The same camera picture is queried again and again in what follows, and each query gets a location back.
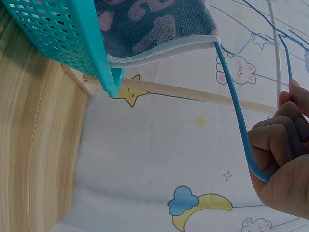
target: patterned fabric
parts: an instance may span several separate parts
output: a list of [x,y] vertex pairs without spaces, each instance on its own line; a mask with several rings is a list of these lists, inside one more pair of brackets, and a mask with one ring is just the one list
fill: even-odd
[[94,3],[111,63],[149,61],[160,54],[151,58],[155,61],[209,48],[211,42],[219,40],[217,26],[202,0],[94,0]]

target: wooden rod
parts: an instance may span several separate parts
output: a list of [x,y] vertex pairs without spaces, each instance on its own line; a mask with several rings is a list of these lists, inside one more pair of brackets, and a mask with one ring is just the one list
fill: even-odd
[[[98,79],[84,75],[84,80],[92,83],[99,83]],[[172,97],[186,98],[202,102],[213,102],[223,105],[233,105],[231,97],[208,93],[188,88],[168,86],[163,84],[157,84],[146,81],[137,81],[132,79],[123,79],[121,87],[131,88],[135,90],[148,91],[149,93],[162,94]],[[253,110],[273,115],[276,112],[276,107],[255,103],[252,101],[239,100],[242,108],[247,110]]]

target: cartoon moon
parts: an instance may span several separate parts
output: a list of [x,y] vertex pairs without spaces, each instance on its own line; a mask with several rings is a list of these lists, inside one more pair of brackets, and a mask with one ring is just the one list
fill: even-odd
[[189,217],[195,213],[196,211],[203,210],[203,209],[220,209],[231,211],[233,208],[231,202],[216,194],[205,194],[198,197],[198,205],[193,207],[192,209],[184,211],[183,214],[179,216],[173,216],[172,221],[174,226],[184,232],[184,227],[189,219]]

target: wooden surface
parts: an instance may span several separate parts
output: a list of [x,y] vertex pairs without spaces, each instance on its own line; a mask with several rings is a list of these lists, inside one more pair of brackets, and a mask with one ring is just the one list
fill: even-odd
[[0,232],[47,232],[71,210],[87,100],[0,2]]
[[61,66],[65,70],[65,72],[73,79],[73,81],[75,81],[76,84],[78,84],[80,88],[83,89],[83,91],[85,91],[89,96],[95,95],[98,87],[96,83],[90,83],[89,81],[84,80],[84,74],[76,69],[73,69],[64,64],[62,64]]
[[[95,79],[91,76],[84,74],[84,80],[90,81],[91,83],[99,84],[98,79]],[[198,91],[194,89],[176,87],[176,86],[168,86],[158,83],[146,82],[146,81],[136,81],[133,79],[123,79],[121,83],[121,87],[147,91],[149,93],[156,93],[162,95],[168,95],[179,98],[186,98],[196,101],[202,102],[213,102],[222,105],[233,105],[233,101],[231,97],[208,93],[203,91]],[[267,114],[273,115],[276,112],[276,108],[264,104],[255,103],[252,101],[239,100],[239,103],[243,109],[253,110],[257,112],[263,112]]]

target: white fabric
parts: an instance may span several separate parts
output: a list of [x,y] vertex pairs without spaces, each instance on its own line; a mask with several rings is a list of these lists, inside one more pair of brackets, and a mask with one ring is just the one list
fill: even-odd
[[179,38],[172,42],[157,46],[147,52],[143,52],[133,57],[122,58],[107,55],[107,58],[111,67],[134,67],[163,60],[190,51],[213,48],[214,41],[219,42],[220,38],[216,35],[191,35],[189,37]]
[[[241,0],[209,2],[222,45],[228,50],[238,52],[251,38],[250,32],[229,16],[251,31],[272,35],[265,20]],[[268,13],[266,1],[250,2]],[[294,0],[273,4],[277,26],[284,31],[293,27],[309,40],[308,8]],[[287,45],[294,79],[309,88],[304,50],[289,41]],[[287,89],[282,46],[280,55],[285,83],[282,88]],[[274,46],[254,37],[240,56],[227,57],[239,98],[275,107]],[[246,69],[239,78],[235,69],[238,62]],[[144,81],[229,96],[220,68],[211,49],[127,69],[125,78],[139,75]],[[168,202],[179,186],[192,194],[187,194],[184,201],[192,204],[182,205],[191,216],[178,217],[183,231],[309,231],[308,221],[262,206],[257,198],[232,106],[127,89],[121,93],[127,101],[112,100],[103,91],[89,100],[77,162],[74,209],[52,232],[177,232],[181,223],[173,224]],[[243,112],[248,128],[269,117],[256,111]],[[211,201],[203,200],[204,194],[228,199],[219,197],[225,208],[230,202],[232,209],[210,210]],[[182,196],[176,194],[178,203]]]

